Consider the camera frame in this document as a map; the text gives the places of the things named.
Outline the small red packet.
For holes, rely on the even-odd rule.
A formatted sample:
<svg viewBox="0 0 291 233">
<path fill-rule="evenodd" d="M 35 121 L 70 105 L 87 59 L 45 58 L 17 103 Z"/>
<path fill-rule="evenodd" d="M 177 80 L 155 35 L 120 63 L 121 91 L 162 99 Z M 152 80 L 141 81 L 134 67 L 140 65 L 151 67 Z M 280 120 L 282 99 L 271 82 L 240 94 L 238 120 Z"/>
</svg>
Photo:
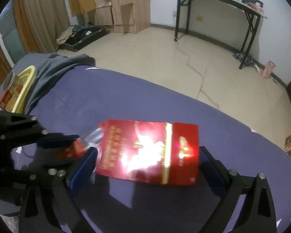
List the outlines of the small red packet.
<svg viewBox="0 0 291 233">
<path fill-rule="evenodd" d="M 86 150 L 84 149 L 81 139 L 76 139 L 67 149 L 56 154 L 55 158 L 60 160 L 76 158 L 82 156 L 83 154 L 85 154 L 85 152 Z"/>
</svg>

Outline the red cardboard box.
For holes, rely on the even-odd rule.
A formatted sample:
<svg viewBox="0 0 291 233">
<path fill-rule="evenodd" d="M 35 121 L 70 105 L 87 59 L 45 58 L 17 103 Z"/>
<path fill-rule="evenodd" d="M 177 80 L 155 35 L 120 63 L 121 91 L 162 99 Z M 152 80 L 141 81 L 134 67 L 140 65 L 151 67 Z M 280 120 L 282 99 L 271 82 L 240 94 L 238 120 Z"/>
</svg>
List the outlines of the red cardboard box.
<svg viewBox="0 0 291 233">
<path fill-rule="evenodd" d="M 197 184 L 197 125 L 108 119 L 102 131 L 97 174 L 155 185 Z"/>
</svg>

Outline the red gold box in basin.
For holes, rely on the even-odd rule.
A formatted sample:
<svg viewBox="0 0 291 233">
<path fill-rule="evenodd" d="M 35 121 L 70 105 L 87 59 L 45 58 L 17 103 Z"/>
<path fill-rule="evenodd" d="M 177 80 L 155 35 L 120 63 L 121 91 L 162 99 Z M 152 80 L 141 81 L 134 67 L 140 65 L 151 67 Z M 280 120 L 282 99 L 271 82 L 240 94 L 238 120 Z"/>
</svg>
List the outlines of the red gold box in basin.
<svg viewBox="0 0 291 233">
<path fill-rule="evenodd" d="M 3 83 L 3 93 L 0 97 L 0 108 L 12 112 L 18 96 L 23 89 L 23 82 L 20 77 L 11 73 Z"/>
</svg>

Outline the yellow plastic basin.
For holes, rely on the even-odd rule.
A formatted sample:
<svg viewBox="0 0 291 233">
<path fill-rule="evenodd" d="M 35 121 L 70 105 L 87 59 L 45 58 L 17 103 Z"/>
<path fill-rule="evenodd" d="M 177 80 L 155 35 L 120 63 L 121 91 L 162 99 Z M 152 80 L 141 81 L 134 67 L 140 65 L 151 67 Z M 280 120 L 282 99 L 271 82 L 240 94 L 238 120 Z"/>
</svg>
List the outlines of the yellow plastic basin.
<svg viewBox="0 0 291 233">
<path fill-rule="evenodd" d="M 37 73 L 35 66 L 30 65 L 21 73 L 18 74 L 20 81 L 22 82 L 22 90 L 17 96 L 12 97 L 13 108 L 12 113 L 22 114 L 24 108 L 24 102 L 29 92 L 29 89 L 33 85 Z"/>
</svg>

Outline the grey cloth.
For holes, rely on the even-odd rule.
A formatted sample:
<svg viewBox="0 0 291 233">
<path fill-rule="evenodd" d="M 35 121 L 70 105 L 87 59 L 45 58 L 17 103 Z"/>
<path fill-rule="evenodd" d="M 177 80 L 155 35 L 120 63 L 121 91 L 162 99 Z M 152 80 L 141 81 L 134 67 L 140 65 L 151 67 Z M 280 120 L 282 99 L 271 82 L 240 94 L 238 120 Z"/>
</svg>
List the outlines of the grey cloth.
<svg viewBox="0 0 291 233">
<path fill-rule="evenodd" d="M 36 76 L 24 100 L 22 113 L 27 115 L 68 71 L 76 66 L 94 67 L 95 59 L 86 54 L 66 57 L 57 53 L 39 54 L 32 52 L 18 61 L 12 72 L 19 74 L 31 65 L 36 68 Z"/>
</svg>

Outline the pink package on floor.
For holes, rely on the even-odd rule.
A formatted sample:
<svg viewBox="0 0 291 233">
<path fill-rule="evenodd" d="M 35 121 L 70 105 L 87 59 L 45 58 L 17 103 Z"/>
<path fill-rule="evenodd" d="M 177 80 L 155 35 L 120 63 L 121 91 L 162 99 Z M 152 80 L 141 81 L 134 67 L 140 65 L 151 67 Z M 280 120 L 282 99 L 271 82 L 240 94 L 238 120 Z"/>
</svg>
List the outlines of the pink package on floor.
<svg viewBox="0 0 291 233">
<path fill-rule="evenodd" d="M 264 67 L 263 72 L 261 73 L 261 76 L 265 79 L 270 78 L 275 67 L 276 64 L 274 62 L 268 61 Z"/>
</svg>

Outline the dark patterned cloth on floor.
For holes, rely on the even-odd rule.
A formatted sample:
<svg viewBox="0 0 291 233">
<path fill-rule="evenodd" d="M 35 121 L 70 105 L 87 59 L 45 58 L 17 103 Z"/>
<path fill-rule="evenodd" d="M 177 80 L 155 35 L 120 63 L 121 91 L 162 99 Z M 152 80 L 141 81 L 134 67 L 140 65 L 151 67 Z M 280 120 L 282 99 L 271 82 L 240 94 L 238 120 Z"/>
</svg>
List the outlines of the dark patterned cloth on floor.
<svg viewBox="0 0 291 233">
<path fill-rule="evenodd" d="M 233 57 L 236 60 L 243 62 L 243 66 L 254 67 L 255 63 L 254 63 L 252 56 L 250 54 L 248 54 L 246 58 L 244 58 L 244 56 L 245 56 L 245 53 L 234 53 L 233 54 Z"/>
</svg>

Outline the open black suitcase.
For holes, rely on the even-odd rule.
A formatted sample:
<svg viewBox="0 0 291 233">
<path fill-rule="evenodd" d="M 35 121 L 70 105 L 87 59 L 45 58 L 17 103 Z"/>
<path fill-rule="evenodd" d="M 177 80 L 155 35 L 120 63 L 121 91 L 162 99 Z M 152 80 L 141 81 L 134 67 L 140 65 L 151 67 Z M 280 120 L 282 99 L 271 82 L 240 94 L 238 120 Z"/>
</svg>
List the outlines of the open black suitcase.
<svg viewBox="0 0 291 233">
<path fill-rule="evenodd" d="M 92 42 L 108 34 L 103 26 L 95 26 L 89 22 L 81 25 L 72 25 L 62 32 L 56 40 L 59 50 L 78 52 Z"/>
</svg>

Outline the beige curtain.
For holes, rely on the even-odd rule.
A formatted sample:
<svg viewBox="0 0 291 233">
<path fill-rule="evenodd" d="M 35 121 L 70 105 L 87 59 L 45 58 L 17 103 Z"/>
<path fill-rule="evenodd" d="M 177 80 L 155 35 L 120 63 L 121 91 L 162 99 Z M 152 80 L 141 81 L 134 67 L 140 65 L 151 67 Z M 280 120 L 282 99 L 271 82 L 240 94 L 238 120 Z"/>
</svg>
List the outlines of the beige curtain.
<svg viewBox="0 0 291 233">
<path fill-rule="evenodd" d="M 39 53 L 54 53 L 57 39 L 70 26 L 64 0 L 20 0 L 28 22 L 29 33 L 37 44 Z"/>
</svg>

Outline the black folding table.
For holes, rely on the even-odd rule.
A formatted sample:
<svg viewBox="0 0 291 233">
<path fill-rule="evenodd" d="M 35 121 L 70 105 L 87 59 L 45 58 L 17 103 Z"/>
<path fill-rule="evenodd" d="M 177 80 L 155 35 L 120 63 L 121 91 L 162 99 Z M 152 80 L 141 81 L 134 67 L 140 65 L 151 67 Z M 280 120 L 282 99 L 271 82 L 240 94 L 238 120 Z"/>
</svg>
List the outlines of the black folding table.
<svg viewBox="0 0 291 233">
<path fill-rule="evenodd" d="M 241 0 L 177 0 L 174 41 L 192 35 L 246 58 L 265 19 L 263 7 Z"/>
</svg>

